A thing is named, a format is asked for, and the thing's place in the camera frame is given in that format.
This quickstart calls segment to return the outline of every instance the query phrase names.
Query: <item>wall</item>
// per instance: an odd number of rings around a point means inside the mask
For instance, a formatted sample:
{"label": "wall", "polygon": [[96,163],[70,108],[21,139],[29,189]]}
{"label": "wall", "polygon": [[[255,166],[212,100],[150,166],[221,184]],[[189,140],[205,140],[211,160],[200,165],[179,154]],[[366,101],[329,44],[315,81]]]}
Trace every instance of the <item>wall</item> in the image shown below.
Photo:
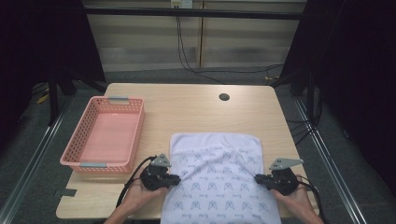
{"label": "wall", "polygon": [[[164,0],[83,2],[85,6],[170,7],[170,1]],[[193,1],[193,8],[302,12],[304,4],[304,0],[218,0]],[[174,17],[89,15],[89,21],[105,72],[182,67]],[[191,67],[283,63],[297,25],[297,21],[180,18]]]}

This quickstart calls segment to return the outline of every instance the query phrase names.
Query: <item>pink basket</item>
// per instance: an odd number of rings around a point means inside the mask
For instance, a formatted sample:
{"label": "pink basket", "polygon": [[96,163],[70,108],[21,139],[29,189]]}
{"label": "pink basket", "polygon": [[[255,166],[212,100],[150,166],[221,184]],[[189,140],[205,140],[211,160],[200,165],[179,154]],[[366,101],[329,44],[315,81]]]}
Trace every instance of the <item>pink basket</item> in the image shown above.
{"label": "pink basket", "polygon": [[92,97],[61,164],[84,173],[131,173],[144,114],[143,99]]}

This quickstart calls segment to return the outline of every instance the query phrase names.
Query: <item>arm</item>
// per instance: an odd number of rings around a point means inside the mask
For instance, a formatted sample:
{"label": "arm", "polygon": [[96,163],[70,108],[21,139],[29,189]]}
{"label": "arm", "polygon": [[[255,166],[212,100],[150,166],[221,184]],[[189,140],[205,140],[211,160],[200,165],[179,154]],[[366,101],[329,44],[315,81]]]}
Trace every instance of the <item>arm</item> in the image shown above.
{"label": "arm", "polygon": [[275,197],[286,205],[289,211],[304,224],[323,224],[323,221],[315,213],[304,185],[299,185],[291,195],[283,196],[275,189],[271,189]]}
{"label": "arm", "polygon": [[168,191],[167,188],[160,188],[154,191],[145,189],[140,179],[137,179],[129,187],[122,203],[114,210],[105,224],[123,223],[128,216],[139,210],[151,199],[165,194],[166,191]]}

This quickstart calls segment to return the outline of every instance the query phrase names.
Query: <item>basket handle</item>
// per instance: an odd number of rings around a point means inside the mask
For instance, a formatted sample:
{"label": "basket handle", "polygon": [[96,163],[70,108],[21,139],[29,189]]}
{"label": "basket handle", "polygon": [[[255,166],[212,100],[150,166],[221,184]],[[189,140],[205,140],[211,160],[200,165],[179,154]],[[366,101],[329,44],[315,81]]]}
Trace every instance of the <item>basket handle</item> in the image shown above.
{"label": "basket handle", "polygon": [[107,97],[109,100],[122,100],[122,101],[128,101],[129,98],[128,96],[109,96]]}
{"label": "basket handle", "polygon": [[82,162],[79,167],[84,168],[107,168],[107,164],[103,162]]}

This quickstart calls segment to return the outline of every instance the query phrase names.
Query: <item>white towel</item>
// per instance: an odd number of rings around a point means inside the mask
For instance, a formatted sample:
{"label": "white towel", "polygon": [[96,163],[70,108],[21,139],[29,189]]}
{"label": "white towel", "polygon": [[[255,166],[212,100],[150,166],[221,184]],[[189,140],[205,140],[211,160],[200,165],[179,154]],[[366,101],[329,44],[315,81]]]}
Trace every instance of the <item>white towel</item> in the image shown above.
{"label": "white towel", "polygon": [[162,224],[281,223],[263,174],[259,138],[241,133],[177,133],[171,174],[181,182],[165,197]]}

